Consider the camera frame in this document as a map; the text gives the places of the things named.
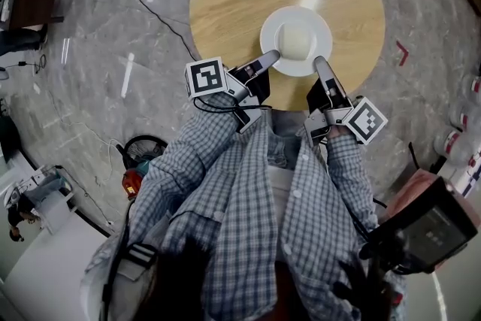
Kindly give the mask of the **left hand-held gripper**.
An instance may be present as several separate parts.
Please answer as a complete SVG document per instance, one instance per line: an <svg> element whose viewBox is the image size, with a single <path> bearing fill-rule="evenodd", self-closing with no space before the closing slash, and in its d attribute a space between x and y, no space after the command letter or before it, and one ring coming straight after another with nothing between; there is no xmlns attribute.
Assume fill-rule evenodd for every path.
<svg viewBox="0 0 481 321"><path fill-rule="evenodd" d="M262 116L261 104L270 96L268 69L280 59L278 50L269 50L257 59L228 70L219 57L186 64L184 71L189 100L224 93L234 100L230 107L211 105L214 113L233 113L242 134Z"/></svg>

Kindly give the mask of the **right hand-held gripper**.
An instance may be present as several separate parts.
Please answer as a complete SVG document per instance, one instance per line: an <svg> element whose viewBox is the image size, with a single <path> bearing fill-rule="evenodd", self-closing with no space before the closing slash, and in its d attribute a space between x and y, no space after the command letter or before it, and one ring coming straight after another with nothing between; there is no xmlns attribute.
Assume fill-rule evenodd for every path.
<svg viewBox="0 0 481 321"><path fill-rule="evenodd" d="M304 122L310 144L319 144L332 126L345 126L355 135L357 142L368 145L388 119L366 97L357 98L352 104L323 56L317 56L313 64L319 80L306 96L309 112L312 113ZM333 108L326 109L328 98Z"/></svg>

